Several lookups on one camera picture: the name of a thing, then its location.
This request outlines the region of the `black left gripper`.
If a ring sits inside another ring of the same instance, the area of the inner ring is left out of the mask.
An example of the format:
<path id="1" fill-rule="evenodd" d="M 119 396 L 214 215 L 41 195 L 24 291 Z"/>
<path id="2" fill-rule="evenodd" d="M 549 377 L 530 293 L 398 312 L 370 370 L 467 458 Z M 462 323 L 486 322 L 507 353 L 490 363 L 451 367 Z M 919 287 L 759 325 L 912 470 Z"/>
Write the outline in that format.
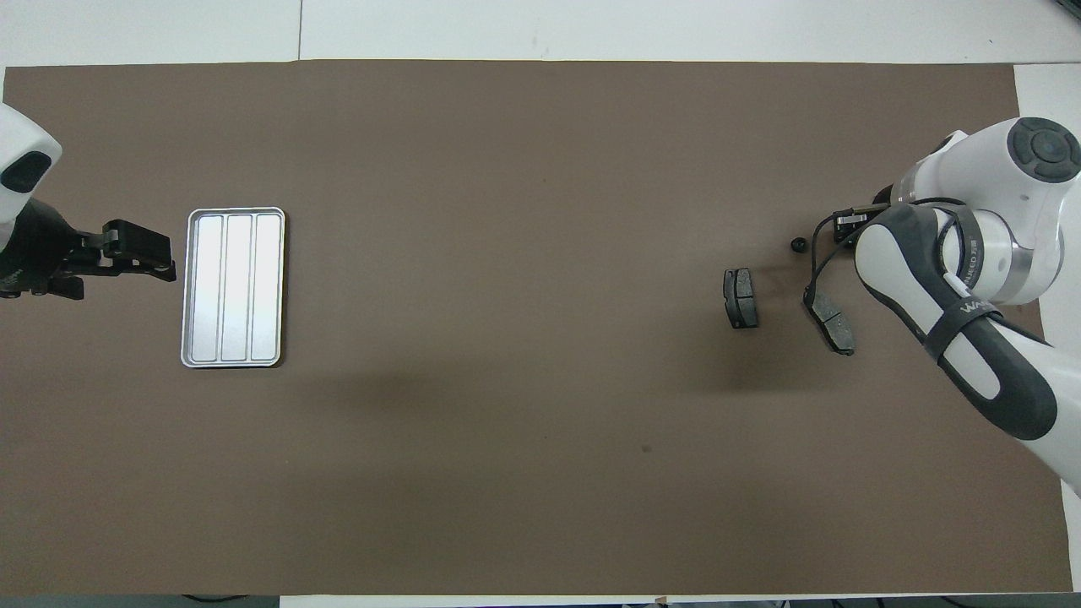
<path id="1" fill-rule="evenodd" d="M 16 216 L 1 254 L 1 296 L 17 299 L 53 294 L 84 299 L 84 277 L 99 274 L 101 251 L 85 244 L 84 232 L 41 201 L 25 204 Z M 147 259 L 172 259 L 169 237 L 126 220 L 103 226 L 103 254 L 112 257 L 106 276 L 147 274 L 155 280 L 177 281 L 177 263 L 154 265 Z"/>

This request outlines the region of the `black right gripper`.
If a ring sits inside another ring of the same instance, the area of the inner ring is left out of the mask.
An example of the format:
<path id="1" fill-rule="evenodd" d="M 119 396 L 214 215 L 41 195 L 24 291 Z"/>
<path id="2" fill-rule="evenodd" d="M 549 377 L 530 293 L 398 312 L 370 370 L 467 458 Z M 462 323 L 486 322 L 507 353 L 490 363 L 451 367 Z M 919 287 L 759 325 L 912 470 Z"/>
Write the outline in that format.
<path id="1" fill-rule="evenodd" d="M 893 188 L 885 186 L 872 200 L 873 208 L 853 208 L 852 211 L 837 211 L 833 214 L 833 242 L 840 246 L 853 246 L 852 235 L 869 220 L 873 219 L 875 210 L 888 210 L 893 202 Z"/>

